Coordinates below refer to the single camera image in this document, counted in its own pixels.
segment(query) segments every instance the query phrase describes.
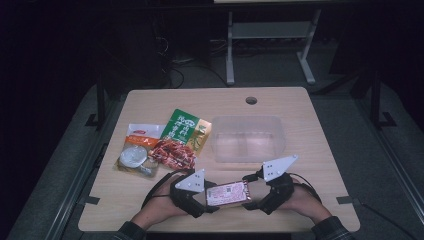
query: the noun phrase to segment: gray carpet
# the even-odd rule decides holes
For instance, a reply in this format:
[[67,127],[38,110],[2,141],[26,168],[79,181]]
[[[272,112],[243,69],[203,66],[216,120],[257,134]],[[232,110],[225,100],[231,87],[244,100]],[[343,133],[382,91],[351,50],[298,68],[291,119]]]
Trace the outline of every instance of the gray carpet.
[[[279,54],[261,53],[251,57],[237,57],[234,62],[236,85],[233,87],[303,86],[308,91],[318,90],[340,77],[328,74],[335,47],[316,43],[311,49],[308,59],[317,79],[314,86],[304,81],[294,55],[299,48],[289,46]],[[213,58],[210,68],[199,67],[202,64],[199,62],[176,68],[184,74],[181,88],[225,87],[221,79],[225,76],[224,59],[223,56]],[[177,72],[171,72],[171,78],[174,86],[183,80]],[[368,108],[368,99],[351,99],[348,95],[350,85],[348,83],[328,96],[311,96],[347,190],[351,197],[396,221],[416,238],[423,236],[423,223],[399,184],[387,154],[378,141],[378,133],[363,112],[363,108]],[[396,149],[417,188],[422,189],[423,177],[420,173],[424,170],[421,161],[424,159],[423,133],[417,131],[418,128],[403,110],[396,94],[385,86],[382,90],[382,110],[392,113],[398,123],[398,127],[385,128],[383,132]],[[79,199],[87,196],[96,174],[97,155],[110,138],[123,105],[123,101],[108,100],[108,122],[101,131],[96,131],[95,127],[84,126],[90,114],[96,113],[95,96],[93,87],[78,108],[16,222],[10,239],[45,239],[52,224],[57,222],[57,212],[63,208],[62,199],[66,198],[75,181],[85,184]],[[81,161],[94,164],[94,170],[76,179],[81,164],[84,164]],[[408,239],[398,228],[363,206],[356,205],[355,209],[361,222],[361,229],[354,233],[358,239]],[[83,205],[76,203],[70,216],[61,216],[63,231],[54,236],[61,239],[105,239],[107,234],[82,233],[78,230],[82,210]],[[294,234],[293,239],[313,239],[313,236],[310,233]]]

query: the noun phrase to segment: snack bag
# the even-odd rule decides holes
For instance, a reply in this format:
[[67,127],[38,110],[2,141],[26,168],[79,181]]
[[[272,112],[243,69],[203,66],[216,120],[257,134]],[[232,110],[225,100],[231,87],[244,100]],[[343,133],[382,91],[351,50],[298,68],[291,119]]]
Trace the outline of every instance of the snack bag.
[[153,177],[158,162],[149,157],[148,152],[159,142],[164,128],[164,125],[130,124],[114,167],[135,175]]
[[149,156],[174,170],[192,169],[211,128],[211,123],[175,109]]

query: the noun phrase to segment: dark background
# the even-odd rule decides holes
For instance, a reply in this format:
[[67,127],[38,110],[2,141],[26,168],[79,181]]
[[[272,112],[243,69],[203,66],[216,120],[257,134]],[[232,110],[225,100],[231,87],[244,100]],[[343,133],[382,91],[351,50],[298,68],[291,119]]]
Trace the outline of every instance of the dark background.
[[[168,62],[156,53],[155,34],[205,62],[208,40],[226,36],[223,12],[168,13],[152,28],[153,12],[82,9],[84,4],[73,0],[1,3],[0,238],[7,236],[79,102],[99,77],[112,97],[133,88],[160,88],[166,84],[161,68]],[[340,41],[335,73],[364,65],[378,70],[424,129],[422,10],[413,4],[328,8],[316,40]],[[98,72],[100,66],[110,71]]]

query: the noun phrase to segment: clear plastic box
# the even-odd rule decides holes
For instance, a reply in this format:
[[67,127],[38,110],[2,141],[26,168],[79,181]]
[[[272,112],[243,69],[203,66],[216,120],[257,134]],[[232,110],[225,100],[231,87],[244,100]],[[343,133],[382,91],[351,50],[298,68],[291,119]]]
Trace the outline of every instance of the clear plastic box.
[[285,141],[283,125],[276,116],[221,116],[212,120],[215,160],[255,163],[280,157]]

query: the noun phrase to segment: wooden table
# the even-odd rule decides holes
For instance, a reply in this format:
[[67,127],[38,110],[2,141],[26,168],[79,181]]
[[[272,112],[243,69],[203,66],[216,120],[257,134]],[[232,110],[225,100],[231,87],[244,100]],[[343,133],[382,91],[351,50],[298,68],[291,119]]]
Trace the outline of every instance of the wooden table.
[[[255,105],[246,103],[255,97]],[[130,123],[166,124],[179,108],[206,121],[222,115],[274,115],[281,118],[286,148],[283,156],[299,155],[289,168],[312,183],[325,206],[350,231],[357,231],[359,220],[351,204],[339,205],[336,197],[348,193],[334,161],[311,100],[300,87],[213,88],[179,90],[137,90],[129,93],[113,132],[90,196],[97,205],[87,203],[79,228],[82,231],[116,231],[140,209],[148,191],[171,170],[160,167],[155,178],[113,169]],[[260,169],[260,163],[217,163],[211,141],[207,141],[196,163],[206,170],[206,179],[217,184],[240,180]],[[200,218],[175,217],[153,226],[158,232],[301,232],[312,222],[291,211],[247,211],[242,207],[221,209]]]

